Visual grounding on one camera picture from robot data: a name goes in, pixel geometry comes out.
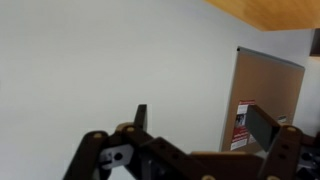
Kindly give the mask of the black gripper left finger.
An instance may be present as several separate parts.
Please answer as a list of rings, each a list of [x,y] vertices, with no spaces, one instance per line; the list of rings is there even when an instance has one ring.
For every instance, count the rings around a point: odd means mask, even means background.
[[[207,173],[198,160],[163,138],[146,131],[147,105],[138,106],[133,122],[120,124],[112,135],[85,134],[63,180],[108,180],[124,167],[136,180],[201,180]]]

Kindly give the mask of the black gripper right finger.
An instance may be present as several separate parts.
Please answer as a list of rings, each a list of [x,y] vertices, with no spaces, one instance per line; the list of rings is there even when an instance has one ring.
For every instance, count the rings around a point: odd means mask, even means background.
[[[259,180],[320,180],[320,135],[279,123],[257,105],[249,105],[246,128],[267,153]]]

